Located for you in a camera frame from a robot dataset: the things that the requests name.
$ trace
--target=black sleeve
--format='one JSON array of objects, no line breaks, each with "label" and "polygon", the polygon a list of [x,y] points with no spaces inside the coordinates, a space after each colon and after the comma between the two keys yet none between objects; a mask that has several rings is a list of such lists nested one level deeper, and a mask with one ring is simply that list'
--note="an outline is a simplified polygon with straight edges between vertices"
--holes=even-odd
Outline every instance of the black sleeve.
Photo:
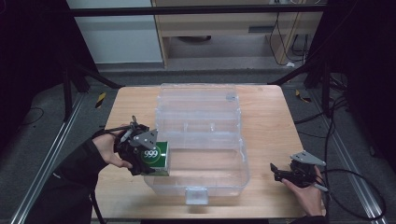
[{"label": "black sleeve", "polygon": [[328,224],[326,217],[300,217],[295,219],[290,224]]},{"label": "black sleeve", "polygon": [[25,223],[91,223],[90,194],[106,166],[93,141],[85,141],[50,174]]}]

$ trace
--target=transparent storage box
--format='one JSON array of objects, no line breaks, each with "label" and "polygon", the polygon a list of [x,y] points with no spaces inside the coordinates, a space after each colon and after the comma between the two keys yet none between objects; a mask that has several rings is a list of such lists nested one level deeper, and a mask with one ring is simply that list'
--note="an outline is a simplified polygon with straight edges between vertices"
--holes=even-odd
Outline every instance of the transparent storage box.
[{"label": "transparent storage box", "polygon": [[249,181],[234,85],[162,84],[157,141],[169,144],[169,176],[145,176],[159,195],[207,204],[209,196],[237,196]]}]

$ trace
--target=hand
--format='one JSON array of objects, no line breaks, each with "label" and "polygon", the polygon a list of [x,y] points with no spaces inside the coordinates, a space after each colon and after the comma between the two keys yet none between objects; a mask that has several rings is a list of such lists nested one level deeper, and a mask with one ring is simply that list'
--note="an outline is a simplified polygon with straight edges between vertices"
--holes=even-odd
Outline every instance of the hand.
[{"label": "hand", "polygon": [[[114,132],[115,135],[120,134],[122,131]],[[114,154],[114,141],[116,136],[106,133],[100,136],[97,136],[92,139],[93,143],[98,148],[100,155],[102,156],[103,160],[108,164],[113,164],[117,167],[126,167],[132,168],[132,164],[128,161],[121,160],[116,154]]]},{"label": "hand", "polygon": [[[315,171],[317,172],[317,176],[321,178],[320,170],[317,166],[315,166]],[[282,179],[282,183],[294,193],[308,217],[323,216],[321,212],[321,191],[315,188],[314,184],[301,189],[287,179]]]}]

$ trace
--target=floor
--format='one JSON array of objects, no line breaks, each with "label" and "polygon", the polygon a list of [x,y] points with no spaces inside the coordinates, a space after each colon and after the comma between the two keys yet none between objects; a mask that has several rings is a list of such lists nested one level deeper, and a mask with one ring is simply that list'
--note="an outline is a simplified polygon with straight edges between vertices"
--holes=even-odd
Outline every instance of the floor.
[{"label": "floor", "polygon": [[[302,42],[296,42],[295,52]],[[199,39],[174,38],[166,68],[136,68],[132,73],[103,73],[105,77],[128,86],[156,85],[164,82],[218,82],[218,83],[267,83],[274,81],[293,67],[278,65],[268,48],[268,42],[263,35],[254,36],[212,36],[209,41]],[[294,120],[305,119],[320,112],[320,87],[306,90],[302,84],[304,75],[300,75],[282,86],[290,113]],[[89,78],[92,88],[87,94],[74,91],[73,99],[81,102],[76,122],[70,127],[62,123],[64,108],[57,103],[63,100],[62,86],[56,86],[43,91],[34,99],[32,109],[26,116],[26,123],[9,145],[9,153],[1,159],[0,187],[0,221],[8,223],[13,217],[19,217],[19,211],[25,208],[26,195],[33,194],[30,189],[33,182],[37,183],[35,174],[43,171],[45,164],[55,166],[64,158],[67,148],[74,148],[81,139],[90,136],[98,129],[98,125],[106,124],[106,118],[111,109],[117,91],[111,90]],[[311,99],[311,103],[296,97],[296,90]],[[100,109],[94,108],[98,95],[105,91],[106,100]],[[332,91],[331,97],[341,96],[339,91]],[[323,148],[328,146],[329,169],[345,168],[358,171],[369,178],[380,189],[388,206],[386,218],[372,223],[396,223],[396,197],[393,190],[396,188],[396,175],[389,169],[388,164],[370,155],[368,143],[362,135],[359,125],[348,110],[347,105],[337,109],[334,113],[336,131],[326,143],[326,134],[330,120],[318,117],[309,122],[296,124],[301,141],[306,150],[319,158],[323,158]],[[60,130],[66,136],[63,140],[56,139]],[[59,151],[51,151],[54,144],[58,144]],[[55,160],[47,162],[48,155],[55,156]],[[379,199],[370,188],[351,175],[331,174],[332,190],[341,204],[349,209],[367,216],[379,214],[373,208],[381,207]],[[331,202],[332,223],[371,223],[355,218],[340,208],[334,201]],[[109,223],[126,223],[122,220],[111,220]],[[286,223],[285,219],[270,220],[270,223]]]}]

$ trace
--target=wooden table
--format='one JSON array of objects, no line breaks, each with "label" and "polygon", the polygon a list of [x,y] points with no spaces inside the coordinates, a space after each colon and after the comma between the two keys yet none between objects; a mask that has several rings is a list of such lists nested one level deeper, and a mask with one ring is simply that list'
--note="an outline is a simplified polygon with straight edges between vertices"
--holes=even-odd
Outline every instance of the wooden table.
[{"label": "wooden table", "polygon": [[[242,111],[250,181],[238,197],[210,197],[209,205],[186,205],[184,197],[157,196],[142,176],[108,165],[99,176],[96,198],[106,218],[278,218],[303,215],[294,195],[275,182],[270,162],[289,170],[290,155],[303,150],[278,86],[236,85]],[[106,128],[139,123],[155,128],[160,87],[119,90]]]}]

